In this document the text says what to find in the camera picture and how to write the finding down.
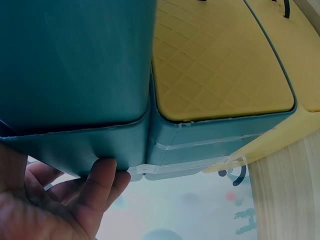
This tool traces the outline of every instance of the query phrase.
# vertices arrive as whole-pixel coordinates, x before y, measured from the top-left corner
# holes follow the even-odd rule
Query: quilted pattern
[[[241,0],[158,0],[153,67],[158,109],[173,121],[282,112],[294,104]]]
[[[247,0],[271,39],[295,93],[309,112],[320,112],[320,37],[294,1]]]

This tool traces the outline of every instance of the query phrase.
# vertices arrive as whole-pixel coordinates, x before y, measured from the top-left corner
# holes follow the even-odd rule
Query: teal foam block
[[[156,0],[4,0],[0,120],[20,135],[127,124],[149,99]]]
[[[149,180],[177,177],[182,172],[184,175],[197,173],[196,169],[184,169],[182,164],[180,173],[175,174],[170,172],[170,165],[196,161],[200,163],[208,159],[213,159],[214,164],[215,158],[221,161],[220,157],[231,155],[274,128],[296,110],[294,104],[292,110],[282,113],[179,123],[169,121],[159,113],[153,79],[150,92],[152,111],[146,164],[166,165],[168,172],[162,172],[159,176],[147,173],[145,177]],[[201,167],[201,164],[195,163],[194,167],[197,166]]]
[[[0,141],[74,176],[86,176],[97,159],[108,157],[117,160],[117,170],[126,171],[145,163],[149,119],[150,106],[140,120],[126,125],[25,136],[2,135]]]

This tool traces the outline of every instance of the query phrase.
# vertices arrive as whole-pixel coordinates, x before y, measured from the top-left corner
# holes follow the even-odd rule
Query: hand
[[[97,160],[87,179],[44,187],[63,173],[0,143],[0,239],[92,240],[104,212],[130,182],[114,159]]]

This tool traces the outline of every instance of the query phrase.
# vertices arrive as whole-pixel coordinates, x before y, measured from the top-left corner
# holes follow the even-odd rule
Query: dark blue shape
[[[227,171],[226,170],[218,171],[218,174],[220,177],[224,177],[225,175],[227,175]]]
[[[141,240],[183,240],[176,232],[168,229],[156,229],[148,232]]]
[[[227,175],[227,173],[228,173],[228,176],[231,175],[230,173],[232,173],[232,172],[233,172],[233,169],[229,169],[228,172],[226,170],[222,170],[222,171],[219,171],[218,174],[220,177],[224,177]],[[232,185],[234,187],[239,186],[239,184],[242,183],[243,180],[245,179],[246,173],[247,173],[247,166],[244,165],[241,167],[240,175],[238,176],[238,178],[236,180],[233,181]]]

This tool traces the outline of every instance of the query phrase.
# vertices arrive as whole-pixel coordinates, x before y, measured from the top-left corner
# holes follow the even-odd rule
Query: yellow seat
[[[242,0],[159,0],[153,68],[157,107],[172,121],[279,113],[294,105]]]

